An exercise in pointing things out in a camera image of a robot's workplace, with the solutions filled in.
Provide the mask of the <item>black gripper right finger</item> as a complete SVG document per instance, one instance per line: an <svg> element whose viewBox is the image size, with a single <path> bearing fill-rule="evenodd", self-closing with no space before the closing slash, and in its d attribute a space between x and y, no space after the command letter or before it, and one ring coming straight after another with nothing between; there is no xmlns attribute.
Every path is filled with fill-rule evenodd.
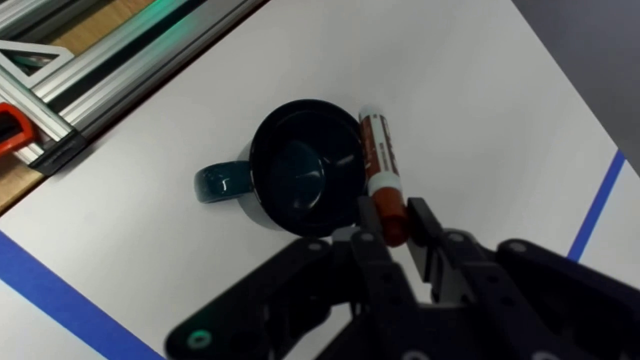
<svg viewBox="0 0 640 360"><path fill-rule="evenodd" d="M407 200L409 252L432 301L460 311L483 360L529 360L533 312L507 272L461 231L445 231L422 199Z"/></svg>

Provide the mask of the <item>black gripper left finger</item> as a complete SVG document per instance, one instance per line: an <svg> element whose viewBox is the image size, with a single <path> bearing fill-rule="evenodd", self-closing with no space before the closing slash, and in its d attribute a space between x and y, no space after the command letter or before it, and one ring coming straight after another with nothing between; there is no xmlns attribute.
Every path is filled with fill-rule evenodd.
<svg viewBox="0 0 640 360"><path fill-rule="evenodd" d="M417 339L417 303L386 249L376 206L366 196L358 200L351 254L364 280L368 316L384 356L387 360L428 360L428 350Z"/></svg>

